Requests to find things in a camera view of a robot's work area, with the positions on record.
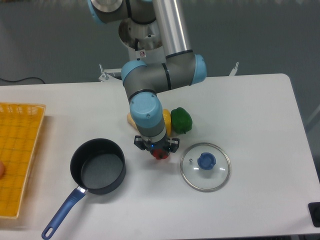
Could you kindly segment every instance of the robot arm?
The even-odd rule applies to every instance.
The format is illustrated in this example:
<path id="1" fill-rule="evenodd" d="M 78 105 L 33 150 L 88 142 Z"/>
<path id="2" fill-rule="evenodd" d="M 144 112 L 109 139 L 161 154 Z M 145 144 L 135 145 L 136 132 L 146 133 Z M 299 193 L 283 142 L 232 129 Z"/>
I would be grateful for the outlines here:
<path id="1" fill-rule="evenodd" d="M 143 25 L 140 29 L 146 29 L 146 25 L 154 24 L 152 20 L 155 15 L 165 59 L 157 64 L 147 64 L 139 58 L 129 61 L 122 67 L 121 77 L 131 116 L 140 133 L 140 136 L 135 136 L 134 144 L 157 159 L 165 159 L 170 152 L 174 153 L 179 148 L 179 139 L 169 139 L 167 135 L 163 108 L 157 94 L 202 82 L 207 76 L 204 59 L 191 49 L 181 3 L 179 0 L 153 0 L 152 3 L 143 0 L 105 0 L 106 6 L 107 3 L 119 5 L 121 2 L 118 9 L 112 9 L 110 13 L 102 12 L 101 7 L 97 8 L 97 2 L 91 0 L 90 4 L 103 22 L 114 19 L 111 16 L 114 13 L 124 18 L 131 16 L 135 24 Z M 123 9 L 128 6 L 130 10 L 127 9 L 126 15 Z M 137 19 L 148 22 L 137 23 Z"/>

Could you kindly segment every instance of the blue joint cap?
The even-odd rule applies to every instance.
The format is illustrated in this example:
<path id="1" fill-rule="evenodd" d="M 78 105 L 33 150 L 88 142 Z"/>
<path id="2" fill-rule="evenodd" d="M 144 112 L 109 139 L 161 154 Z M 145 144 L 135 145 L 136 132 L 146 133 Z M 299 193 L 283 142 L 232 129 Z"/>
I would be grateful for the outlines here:
<path id="1" fill-rule="evenodd" d="M 194 56 L 195 56 L 195 70 L 194 70 L 194 75 L 193 75 L 193 80 L 191 82 L 191 85 L 201 83 L 207 77 L 207 66 L 204 58 L 199 54 L 195 54 Z"/>
<path id="2" fill-rule="evenodd" d="M 125 84 L 125 80 L 127 75 L 133 70 L 141 66 L 147 66 L 147 64 L 144 61 L 141 60 L 133 60 L 128 61 L 125 65 L 123 65 L 121 69 L 121 78 L 122 78 L 122 84 Z"/>
<path id="3" fill-rule="evenodd" d="M 149 91 L 140 92 L 130 101 L 130 113 L 135 124 L 149 129 L 156 126 L 163 117 L 162 105 L 157 96 Z"/>
<path id="4" fill-rule="evenodd" d="M 99 25 L 104 24 L 104 22 L 101 21 L 100 18 L 97 16 L 97 14 L 96 14 L 96 12 L 94 10 L 94 7 L 92 6 L 91 0 L 87 0 L 87 2 L 88 2 L 88 7 L 90 9 L 90 13 L 91 13 L 91 15 L 93 17 L 93 20 Z"/>
<path id="5" fill-rule="evenodd" d="M 198 165 L 203 170 L 213 169 L 216 162 L 215 156 L 209 152 L 201 153 L 201 156 L 198 158 Z"/>

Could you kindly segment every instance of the orange plastic tray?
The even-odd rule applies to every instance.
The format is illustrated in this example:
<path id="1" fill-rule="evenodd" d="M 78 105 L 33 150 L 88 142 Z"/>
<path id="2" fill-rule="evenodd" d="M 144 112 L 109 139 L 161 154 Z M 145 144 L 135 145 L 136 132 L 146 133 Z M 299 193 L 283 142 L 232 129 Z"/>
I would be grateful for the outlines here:
<path id="1" fill-rule="evenodd" d="M 0 102 L 0 218 L 19 215 L 45 110 L 43 104 Z"/>

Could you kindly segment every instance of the yellow bell pepper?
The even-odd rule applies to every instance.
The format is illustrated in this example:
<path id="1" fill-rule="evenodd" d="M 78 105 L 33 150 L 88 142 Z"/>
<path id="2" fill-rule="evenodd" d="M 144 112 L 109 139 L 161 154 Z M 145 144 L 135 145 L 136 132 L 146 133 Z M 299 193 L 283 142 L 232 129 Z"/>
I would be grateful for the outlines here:
<path id="1" fill-rule="evenodd" d="M 171 115 L 168 109 L 163 109 L 163 119 L 168 137 L 171 135 Z"/>

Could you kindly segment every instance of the saucepan handle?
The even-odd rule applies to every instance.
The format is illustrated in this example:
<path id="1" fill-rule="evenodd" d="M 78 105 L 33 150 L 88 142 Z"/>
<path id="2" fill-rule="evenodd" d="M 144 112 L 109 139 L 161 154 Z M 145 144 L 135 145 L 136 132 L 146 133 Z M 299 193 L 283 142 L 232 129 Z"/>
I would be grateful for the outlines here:
<path id="1" fill-rule="evenodd" d="M 55 231 L 58 229 L 60 224 L 63 222 L 67 214 L 70 212 L 72 207 L 79 202 L 84 196 L 86 195 L 85 192 L 80 191 L 79 189 L 75 188 L 70 195 L 66 198 L 62 206 L 59 208 L 59 210 L 56 212 L 52 220 L 49 222 L 49 224 L 46 226 L 44 231 L 42 232 L 42 238 L 44 240 L 50 239 Z"/>

